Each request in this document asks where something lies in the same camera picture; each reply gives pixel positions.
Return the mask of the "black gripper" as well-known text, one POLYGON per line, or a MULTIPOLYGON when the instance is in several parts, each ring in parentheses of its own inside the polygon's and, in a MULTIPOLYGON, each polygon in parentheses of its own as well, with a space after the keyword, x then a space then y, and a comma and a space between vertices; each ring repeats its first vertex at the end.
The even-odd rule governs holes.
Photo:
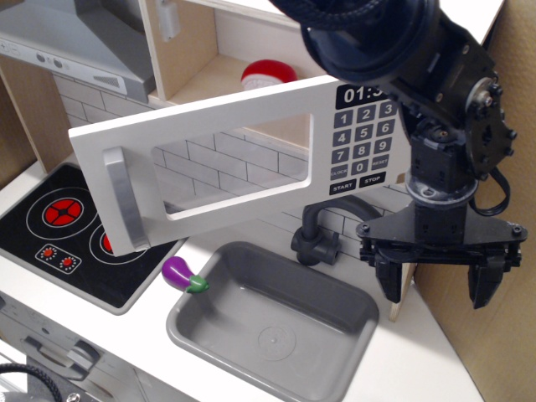
POLYGON ((357 235, 360 258, 374 266, 390 302, 401 302, 403 264, 468 265, 469 295, 473 308, 479 309, 491 301, 504 271, 520 266, 520 245, 528 230, 467 206, 436 210, 412 203, 362 223, 357 235))

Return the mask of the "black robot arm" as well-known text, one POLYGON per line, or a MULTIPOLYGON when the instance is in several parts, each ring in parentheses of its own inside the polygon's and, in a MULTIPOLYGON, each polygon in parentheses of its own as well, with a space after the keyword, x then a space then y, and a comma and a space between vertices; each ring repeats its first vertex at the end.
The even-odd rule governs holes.
POLYGON ((487 51, 437 1, 279 1, 308 53, 329 75, 396 102, 411 146, 411 204, 357 229, 360 257, 385 297, 401 298, 405 263, 467 265, 475 308, 521 263, 527 230, 499 219, 508 202, 481 209, 478 184, 510 190, 499 163, 513 154, 503 94, 487 51))

